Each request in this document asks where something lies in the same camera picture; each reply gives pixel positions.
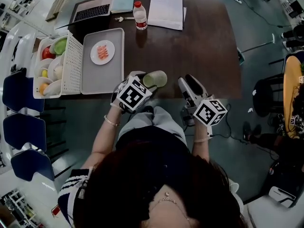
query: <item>white plastic crate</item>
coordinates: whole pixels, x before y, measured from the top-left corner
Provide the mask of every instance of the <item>white plastic crate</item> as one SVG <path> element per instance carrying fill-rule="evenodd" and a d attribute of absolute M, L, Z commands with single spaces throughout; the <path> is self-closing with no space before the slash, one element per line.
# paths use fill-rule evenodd
<path fill-rule="evenodd" d="M 39 87 L 41 81 L 34 77 L 33 85 L 33 96 L 35 99 L 49 99 L 49 98 L 59 98 L 62 95 L 76 95 L 80 94 L 81 86 L 81 62 L 82 62 L 82 50 L 83 45 L 77 41 L 72 33 L 67 31 L 68 37 L 66 42 L 66 52 L 63 63 L 63 74 L 61 91 L 58 95 L 43 96 L 39 92 Z M 41 41 L 38 47 L 38 53 L 36 58 L 36 65 L 42 60 L 42 51 L 53 44 L 55 40 L 50 38 L 45 38 Z"/>

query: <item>red bottle cap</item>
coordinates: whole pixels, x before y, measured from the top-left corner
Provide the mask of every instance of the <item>red bottle cap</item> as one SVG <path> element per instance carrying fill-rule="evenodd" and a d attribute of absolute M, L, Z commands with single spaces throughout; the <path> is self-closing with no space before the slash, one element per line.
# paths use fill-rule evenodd
<path fill-rule="evenodd" d="M 136 8 L 139 8 L 141 5 L 142 5 L 142 2 L 140 2 L 140 1 L 136 1 L 136 2 L 134 3 L 134 6 L 135 6 Z"/>

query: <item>floor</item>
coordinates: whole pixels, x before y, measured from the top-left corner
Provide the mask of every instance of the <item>floor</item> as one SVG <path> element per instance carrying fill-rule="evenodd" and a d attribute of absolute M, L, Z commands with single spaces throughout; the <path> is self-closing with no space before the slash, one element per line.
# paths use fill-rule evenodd
<path fill-rule="evenodd" d="M 275 35 L 276 44 L 245 53 L 246 59 L 241 66 L 242 98 L 221 100 L 224 105 L 231 104 L 228 122 L 231 125 L 234 137 L 242 138 L 244 121 L 249 121 L 252 126 L 261 124 L 263 133 L 271 133 L 274 129 L 267 124 L 268 117 L 261 118 L 255 112 L 249 113 L 248 110 L 253 107 L 252 91 L 255 83 L 259 79 L 282 71 L 282 64 L 269 66 L 268 63 L 281 59 L 287 54 L 281 43 L 280 35 L 282 32 L 287 31 L 288 28 L 282 29 L 267 25 L 263 19 L 255 15 L 244 3 L 240 5 L 234 0 L 220 1 L 227 7 L 237 46 L 240 50 L 271 41 L 272 33 Z M 267 18 L 269 22 L 280 25 L 289 24 L 278 0 L 271 0 L 270 2 L 263 0 L 246 1 L 258 13 Z M 73 167 L 77 168 L 81 166 L 91 151 L 95 135 L 103 122 L 103 116 L 109 109 L 109 101 L 51 100 L 48 103 L 66 107 L 63 114 L 67 123 L 62 133 L 65 135 L 66 146 L 70 150 L 61 160 L 68 164 L 75 164 Z M 156 103 L 167 110 L 178 124 L 182 125 L 180 109 L 185 105 L 184 100 L 157 100 Z M 127 115 L 123 116 L 122 125 L 127 121 L 127 118 Z M 227 135 L 228 127 L 225 121 L 221 121 L 219 125 L 214 127 L 213 133 Z M 191 134 L 193 134 L 193 129 L 187 129 L 186 135 Z M 187 137 L 190 149 L 192 148 L 192 138 L 192 136 Z M 223 167 L 230 179 L 240 184 L 238 195 L 243 201 L 259 194 L 269 166 L 273 162 L 269 153 L 259 150 L 254 145 L 246 145 L 231 138 L 225 139 L 219 136 L 210 140 L 209 148 L 212 160 Z M 56 179 L 57 188 L 62 185 L 68 175 L 69 172 L 66 172 Z"/>

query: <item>dark brown table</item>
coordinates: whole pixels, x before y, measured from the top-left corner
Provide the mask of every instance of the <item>dark brown table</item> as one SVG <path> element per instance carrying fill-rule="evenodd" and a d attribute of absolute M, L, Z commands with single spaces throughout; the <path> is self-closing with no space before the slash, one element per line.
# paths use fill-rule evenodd
<path fill-rule="evenodd" d="M 150 0 L 139 1 L 148 15 Z M 84 20 L 72 33 L 81 42 L 85 34 L 123 28 L 124 75 L 135 70 L 164 71 L 168 83 L 157 91 L 157 98 L 182 98 L 178 78 L 186 74 L 195 76 L 217 98 L 240 98 L 238 51 L 225 5 L 218 0 L 183 0 L 183 5 L 187 8 L 183 31 L 155 26 L 140 31 L 134 20 L 114 20 L 119 16 L 133 17 L 132 13 L 124 13 L 102 17 L 102 21 L 101 17 Z"/>

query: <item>necklace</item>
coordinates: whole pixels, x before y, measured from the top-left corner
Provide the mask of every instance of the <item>necklace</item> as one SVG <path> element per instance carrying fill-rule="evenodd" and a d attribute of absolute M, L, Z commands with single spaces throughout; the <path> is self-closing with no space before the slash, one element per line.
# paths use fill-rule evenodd
<path fill-rule="evenodd" d="M 161 202 L 163 202 L 163 201 L 167 201 L 167 202 L 174 203 L 174 204 L 179 208 L 179 210 L 181 211 L 181 213 L 183 214 L 183 216 L 185 217 L 185 219 L 188 221 L 190 227 L 192 227 L 189 218 L 184 214 L 184 212 L 181 210 L 181 208 L 177 205 L 176 201 L 169 198 L 169 192 L 165 192 L 165 196 L 166 196 L 165 198 L 162 198 L 161 200 L 158 200 L 158 201 L 157 201 L 157 203 L 154 205 L 154 207 L 151 209 L 151 211 L 152 211 L 159 203 L 161 203 Z"/>

